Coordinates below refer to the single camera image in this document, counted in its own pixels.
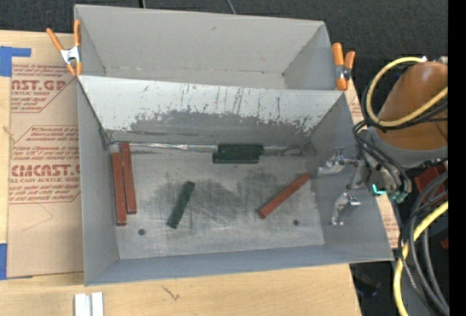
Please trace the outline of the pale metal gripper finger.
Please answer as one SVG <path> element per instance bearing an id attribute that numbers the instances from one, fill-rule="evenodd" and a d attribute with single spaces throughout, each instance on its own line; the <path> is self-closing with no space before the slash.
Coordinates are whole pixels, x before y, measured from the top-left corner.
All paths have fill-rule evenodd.
<path id="1" fill-rule="evenodd" d="M 340 173 L 347 165 L 354 165 L 354 158 L 346 158 L 344 156 L 344 148 L 337 147 L 334 149 L 332 155 L 325 161 L 323 166 L 317 169 L 319 177 L 334 175 Z"/>
<path id="2" fill-rule="evenodd" d="M 352 192 L 343 192 L 333 204 L 330 220 L 332 226 L 343 226 L 344 219 L 361 206 L 360 199 Z"/>

